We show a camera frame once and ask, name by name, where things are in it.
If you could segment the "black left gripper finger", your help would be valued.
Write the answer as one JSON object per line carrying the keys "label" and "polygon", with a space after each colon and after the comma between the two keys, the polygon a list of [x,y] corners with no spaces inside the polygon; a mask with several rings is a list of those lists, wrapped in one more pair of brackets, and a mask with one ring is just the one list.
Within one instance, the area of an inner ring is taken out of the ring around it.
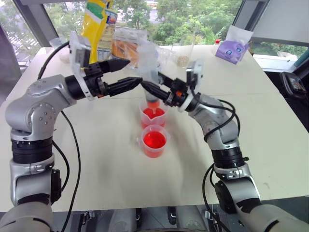
{"label": "black left gripper finger", "polygon": [[99,62],[98,65],[103,73],[112,73],[123,69],[129,63],[130,60],[125,58],[112,58]]}
{"label": "black left gripper finger", "polygon": [[126,77],[113,84],[107,84],[106,91],[112,97],[133,90],[141,82],[141,77]]}

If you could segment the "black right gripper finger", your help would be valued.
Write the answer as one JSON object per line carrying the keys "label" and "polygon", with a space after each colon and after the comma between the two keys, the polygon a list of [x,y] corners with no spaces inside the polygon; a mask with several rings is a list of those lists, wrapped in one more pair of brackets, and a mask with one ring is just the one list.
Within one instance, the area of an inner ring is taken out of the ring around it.
{"label": "black right gripper finger", "polygon": [[156,84],[149,81],[142,81],[141,86],[146,91],[146,100],[148,102],[156,102],[158,99],[165,101],[169,97],[169,93],[163,91]]}
{"label": "black right gripper finger", "polygon": [[159,84],[166,87],[174,87],[175,80],[167,77],[165,74],[158,72]]}

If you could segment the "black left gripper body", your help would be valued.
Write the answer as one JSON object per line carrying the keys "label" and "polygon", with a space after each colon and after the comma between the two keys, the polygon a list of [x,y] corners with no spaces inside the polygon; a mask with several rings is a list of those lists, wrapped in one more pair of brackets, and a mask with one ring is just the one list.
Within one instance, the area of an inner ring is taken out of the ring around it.
{"label": "black left gripper body", "polygon": [[106,90],[107,84],[101,79],[108,67],[106,62],[96,62],[84,69],[84,80],[93,97],[104,97],[108,95]]}

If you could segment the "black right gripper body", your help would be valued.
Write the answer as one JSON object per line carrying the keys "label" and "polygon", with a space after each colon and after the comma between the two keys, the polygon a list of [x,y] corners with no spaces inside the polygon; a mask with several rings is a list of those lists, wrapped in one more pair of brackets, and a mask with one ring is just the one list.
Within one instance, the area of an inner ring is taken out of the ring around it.
{"label": "black right gripper body", "polygon": [[186,82],[179,78],[174,79],[174,87],[169,87],[169,97],[164,101],[165,105],[180,107],[188,96],[188,86]]}

